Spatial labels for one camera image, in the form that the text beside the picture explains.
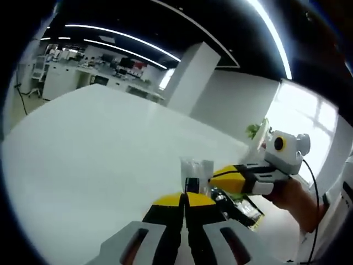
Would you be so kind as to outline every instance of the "white pillar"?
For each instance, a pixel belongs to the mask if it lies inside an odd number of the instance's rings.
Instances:
[[[189,115],[220,58],[206,43],[188,48],[164,90],[165,105]]]

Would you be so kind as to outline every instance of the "gray gripper housing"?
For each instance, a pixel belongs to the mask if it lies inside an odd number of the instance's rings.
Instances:
[[[152,265],[165,228],[165,225],[133,221],[104,241],[100,246],[99,255],[86,265],[122,265],[126,252],[131,248],[139,233],[146,233],[146,236],[136,253],[133,265]]]
[[[270,256],[268,249],[259,240],[255,232],[250,231],[238,221],[229,219],[224,222],[204,225],[218,265],[238,265],[235,255],[226,238],[234,242],[234,251],[244,265],[283,265]]]

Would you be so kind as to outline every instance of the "ceiling light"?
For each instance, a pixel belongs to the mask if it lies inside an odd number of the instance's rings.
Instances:
[[[97,44],[100,44],[100,45],[108,46],[108,47],[111,47],[111,48],[115,48],[115,49],[117,49],[117,50],[121,50],[121,51],[127,52],[128,54],[135,55],[135,56],[140,57],[140,58],[142,58],[142,59],[144,59],[144,60],[146,60],[146,61],[149,61],[149,62],[151,62],[151,63],[154,63],[155,65],[158,65],[159,67],[161,67],[161,68],[163,68],[163,69],[167,69],[164,65],[161,65],[161,64],[159,64],[159,63],[157,63],[157,62],[155,62],[155,61],[152,61],[152,60],[149,59],[149,58],[146,58],[146,57],[144,57],[144,56],[142,56],[142,55],[136,54],[136,53],[134,53],[134,52],[132,52],[132,51],[128,51],[128,50],[125,50],[125,49],[123,49],[123,48],[116,47],[116,46],[113,46],[113,45],[110,45],[110,44],[107,44],[107,43],[101,43],[101,42],[95,41],[95,40],[87,40],[87,39],[84,39],[84,41],[88,41],[89,43],[97,43]]]
[[[286,55],[286,51],[285,51],[285,48],[283,47],[282,41],[280,39],[280,36],[278,35],[278,32],[277,32],[273,22],[271,21],[269,15],[266,13],[266,11],[263,8],[263,6],[258,2],[258,0],[247,0],[247,1],[259,13],[261,18],[265,22],[267,28],[269,29],[269,31],[270,31],[270,33],[272,35],[272,38],[274,39],[274,41],[276,43],[277,49],[280,52],[280,55],[281,55],[281,58],[282,58],[282,62],[283,62],[283,66],[285,67],[287,79],[291,80],[292,79],[292,73],[291,73],[291,69],[289,67],[289,62],[288,62],[288,58],[287,58],[287,55]]]
[[[159,47],[157,47],[157,46],[155,46],[155,45],[153,45],[153,44],[151,44],[151,43],[148,43],[148,42],[146,42],[146,41],[144,41],[144,40],[141,40],[141,39],[136,38],[136,37],[131,36],[131,35],[127,35],[127,34],[125,34],[125,33],[119,32],[119,31],[115,31],[115,30],[111,30],[111,29],[104,29],[104,28],[100,28],[100,27],[97,27],[97,26],[96,26],[96,27],[95,27],[95,26],[88,26],[88,25],[72,25],[72,24],[69,24],[69,25],[65,25],[65,26],[66,26],[66,27],[71,27],[71,28],[98,29],[98,30],[103,30],[103,31],[107,31],[107,32],[114,33],[114,34],[118,34],[118,35],[121,35],[121,36],[130,38],[130,39],[133,39],[133,40],[137,40],[137,41],[139,41],[139,42],[141,42],[141,43],[143,43],[143,44],[146,44],[146,45],[148,45],[148,46],[150,46],[150,47],[152,47],[152,48],[154,48],[154,49],[156,49],[156,50],[158,50],[158,51],[160,51],[160,52],[162,52],[162,53],[168,55],[169,57],[173,58],[174,60],[180,62],[180,59],[179,59],[179,58],[177,58],[176,56],[170,54],[169,52],[164,51],[164,50],[162,50],[161,48],[159,48]]]
[[[160,0],[151,0],[152,2],[156,3],[156,4],[160,4],[161,6],[164,6],[170,10],[172,10],[173,12],[175,12],[176,14],[182,16],[183,18],[187,19],[188,21],[190,21],[191,23],[193,23],[195,26],[197,26],[200,30],[202,30],[205,34],[207,34],[215,43],[217,43],[217,45],[219,47],[221,47],[221,49],[229,56],[229,58],[231,58],[231,60],[237,65],[237,68],[240,68],[240,65],[238,64],[237,60],[234,58],[234,56],[226,49],[226,47],[224,47],[221,42],[219,40],[217,40],[207,29],[205,29],[203,26],[201,26],[198,22],[196,22],[195,20],[193,20],[192,18],[188,17],[187,15],[185,15],[182,11],[167,5],[166,3],[163,3]]]

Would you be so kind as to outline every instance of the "small object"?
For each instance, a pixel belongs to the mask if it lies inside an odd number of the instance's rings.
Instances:
[[[186,178],[184,192],[199,193],[200,181],[198,178]]]

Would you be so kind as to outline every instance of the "led strip light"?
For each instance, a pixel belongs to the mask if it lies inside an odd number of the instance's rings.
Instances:
[[[283,66],[284,66],[285,71],[286,71],[287,79],[291,80],[292,79],[292,73],[291,73],[291,69],[290,69],[290,66],[289,66],[289,62],[288,62],[288,58],[287,58],[287,55],[286,55],[286,51],[285,51],[285,48],[283,47],[281,38],[278,35],[278,32],[277,32],[272,20],[270,19],[269,15],[267,14],[267,12],[263,8],[263,6],[258,2],[258,0],[247,0],[247,1],[259,13],[261,18],[265,22],[267,28],[269,29],[269,31],[270,31],[270,33],[272,35],[272,38],[274,39],[274,41],[276,43],[277,49],[278,49],[278,51],[280,53],[280,56],[282,58],[282,62],[283,62]]]
[[[175,61],[180,62],[180,59],[177,58],[176,56],[174,56],[173,54],[170,54],[169,52],[167,52],[167,51],[165,51],[165,50],[163,50],[163,49],[161,49],[161,48],[159,48],[159,47],[157,47],[157,46],[155,46],[155,45],[153,45],[153,44],[151,44],[151,43],[148,43],[148,42],[146,42],[146,41],[144,41],[144,40],[141,40],[141,39],[139,39],[139,38],[136,38],[136,37],[134,37],[134,36],[131,36],[131,35],[128,35],[128,34],[119,32],[119,31],[115,31],[115,30],[111,30],[111,29],[105,29],[105,28],[100,28],[100,27],[98,27],[98,26],[96,26],[96,27],[95,27],[95,26],[88,26],[88,25],[67,24],[67,25],[65,25],[65,26],[66,26],[66,27],[70,27],[70,28],[97,29],[97,30],[102,30],[102,31],[107,31],[107,32],[110,32],[110,33],[118,34],[118,35],[121,35],[121,36],[130,38],[130,39],[139,41],[139,42],[141,42],[141,43],[143,43],[143,44],[145,44],[145,45],[148,45],[148,46],[150,46],[150,47],[152,47],[152,48],[154,48],[154,49],[156,49],[156,50],[158,50],[158,51],[160,51],[160,52],[162,52],[162,53],[168,55],[169,57],[173,58]]]
[[[146,61],[149,61],[149,62],[151,62],[151,63],[153,63],[153,64],[155,64],[155,65],[157,65],[157,66],[159,66],[159,67],[161,67],[161,68],[163,68],[163,69],[167,69],[164,65],[161,65],[161,64],[159,64],[159,63],[157,63],[157,62],[155,62],[155,61],[152,61],[152,60],[149,59],[149,58],[146,58],[146,57],[144,57],[144,56],[142,56],[142,55],[136,54],[136,53],[134,53],[134,52],[132,52],[132,51],[128,51],[128,50],[125,50],[125,49],[123,49],[123,48],[116,47],[116,46],[113,46],[113,45],[110,45],[110,44],[107,44],[107,43],[101,43],[101,42],[95,41],[95,40],[87,40],[87,39],[84,39],[84,41],[87,41],[87,42],[89,42],[89,43],[96,43],[96,44],[100,44],[100,45],[104,45],[104,46],[107,46],[107,47],[115,48],[115,49],[117,49],[117,50],[124,51],[124,52],[126,52],[126,53],[128,53],[128,54],[132,54],[132,55],[135,55],[135,56],[137,56],[137,57],[140,57],[140,58],[142,58],[142,59],[144,59],[144,60],[146,60]]]

